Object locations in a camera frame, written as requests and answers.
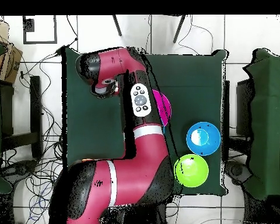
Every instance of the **floor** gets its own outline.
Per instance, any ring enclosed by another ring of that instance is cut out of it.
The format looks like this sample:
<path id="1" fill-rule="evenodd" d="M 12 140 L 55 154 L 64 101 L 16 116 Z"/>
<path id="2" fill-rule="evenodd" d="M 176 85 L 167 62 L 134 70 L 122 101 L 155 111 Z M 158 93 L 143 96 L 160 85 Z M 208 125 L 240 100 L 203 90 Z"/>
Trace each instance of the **floor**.
<path id="1" fill-rule="evenodd" d="M 33 16 L 33 18 L 35 32 L 27 34 L 27 41 L 53 40 L 53 17 Z M 280 54 L 280 15 L 194 15 L 191 30 L 191 17 L 188 15 L 176 44 L 173 43 L 173 37 L 180 17 L 152 15 L 150 18 L 149 15 L 117 15 L 117 18 L 122 37 L 118 36 L 112 16 L 68 16 L 74 31 L 66 16 L 57 16 L 57 44 L 23 44 L 22 16 L 0 16 L 0 19 L 10 25 L 9 41 L 23 51 L 26 64 L 22 60 L 19 71 L 26 72 L 27 68 L 36 65 L 30 73 L 40 76 L 43 90 L 49 85 L 50 77 L 51 85 L 43 96 L 43 104 L 52 112 L 60 126 L 62 124 L 61 57 L 48 59 L 40 66 L 36 63 L 46 55 L 55 53 L 62 45 L 71 44 L 76 37 L 75 33 L 78 35 L 78 41 L 71 47 L 80 53 L 117 46 L 142 47 L 152 54 L 207 55 L 211 50 L 226 49 L 229 52 L 226 61 L 226 79 L 230 81 L 230 135 L 236 135 L 233 129 L 236 126 L 236 83 L 248 78 L 242 68 L 250 63 L 253 50 L 267 48 L 274 54 Z M 211 35 L 200 27 L 212 33 L 213 49 Z M 13 107 L 16 114 L 13 116 L 13 124 L 15 134 L 19 134 L 30 131 L 29 91 L 18 79 L 14 86 Z M 48 129 L 49 125 L 48 118 L 44 117 L 43 130 Z M 60 129 L 56 127 L 55 133 L 50 132 L 48 140 L 51 143 L 57 141 L 60 133 Z M 6 153 L 6 157 L 12 154 L 14 151 L 10 150 Z M 16 156 L 10 160 L 31 159 L 31 156 L 28 145 L 18 148 Z M 52 157 L 54 157 L 54 150 L 50 149 L 44 158 L 50 161 Z M 238 159 L 244 162 L 245 157 L 238 157 Z M 52 162 L 48 164 L 53 168 L 58 166 Z M 58 166 L 55 172 L 58 173 L 60 170 L 61 166 Z M 179 209 L 174 203 L 167 207 L 168 224 L 242 224 L 243 193 L 227 176 L 224 182 L 228 189 L 226 196 L 196 195 L 177 198 L 175 203 L 179 204 Z M 50 188 L 48 181 L 44 179 L 40 181 L 36 178 L 33 181 L 24 180 L 17 186 L 14 199 L 17 223 L 48 224 L 48 201 L 43 199 L 50 199 Z M 36 193 L 46 191 L 47 195 L 43 194 L 43 198 L 37 198 L 30 191 L 33 189 Z"/>

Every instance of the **green bowl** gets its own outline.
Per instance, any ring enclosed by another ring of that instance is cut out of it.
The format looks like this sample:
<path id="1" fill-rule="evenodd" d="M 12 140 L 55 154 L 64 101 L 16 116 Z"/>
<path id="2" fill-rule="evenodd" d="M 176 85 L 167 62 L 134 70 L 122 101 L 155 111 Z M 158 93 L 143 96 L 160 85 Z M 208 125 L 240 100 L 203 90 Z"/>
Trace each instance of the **green bowl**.
<path id="1" fill-rule="evenodd" d="M 199 155 L 184 155 L 174 164 L 174 176 L 185 187 L 201 186 L 208 178 L 208 164 Z"/>

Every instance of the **blue bowl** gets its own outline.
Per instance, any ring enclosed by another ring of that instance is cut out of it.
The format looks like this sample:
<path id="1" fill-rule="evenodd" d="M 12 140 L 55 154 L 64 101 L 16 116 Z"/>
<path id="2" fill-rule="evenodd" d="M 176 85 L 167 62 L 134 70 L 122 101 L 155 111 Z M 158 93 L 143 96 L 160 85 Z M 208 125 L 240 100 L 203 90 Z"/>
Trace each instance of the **blue bowl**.
<path id="1" fill-rule="evenodd" d="M 213 124 L 198 122 L 188 130 L 186 141 L 190 151 L 206 156 L 213 154 L 220 147 L 221 135 Z"/>

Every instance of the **gray button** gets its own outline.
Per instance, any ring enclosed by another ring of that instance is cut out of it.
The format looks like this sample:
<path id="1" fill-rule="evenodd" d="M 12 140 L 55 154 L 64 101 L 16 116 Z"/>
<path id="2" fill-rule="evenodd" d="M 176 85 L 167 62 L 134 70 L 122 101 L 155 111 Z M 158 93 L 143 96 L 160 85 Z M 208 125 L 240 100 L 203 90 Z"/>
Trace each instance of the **gray button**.
<path id="1" fill-rule="evenodd" d="M 144 95 L 138 95 L 135 97 L 135 104 L 136 106 L 143 106 L 147 102 L 147 99 Z"/>

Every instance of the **red robot arm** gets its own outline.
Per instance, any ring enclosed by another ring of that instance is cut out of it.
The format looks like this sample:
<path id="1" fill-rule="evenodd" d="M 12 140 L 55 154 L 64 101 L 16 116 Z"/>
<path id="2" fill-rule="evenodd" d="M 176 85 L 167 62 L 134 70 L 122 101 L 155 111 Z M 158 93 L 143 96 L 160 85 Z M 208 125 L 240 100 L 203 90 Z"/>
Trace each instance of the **red robot arm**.
<path id="1" fill-rule="evenodd" d="M 86 159 L 69 167 L 66 224 L 100 224 L 108 207 L 164 201 L 173 188 L 173 173 L 140 54 L 133 48 L 82 54 L 76 70 L 92 94 L 120 97 L 126 153 L 123 159 Z M 57 182 L 52 200 L 58 190 Z"/>

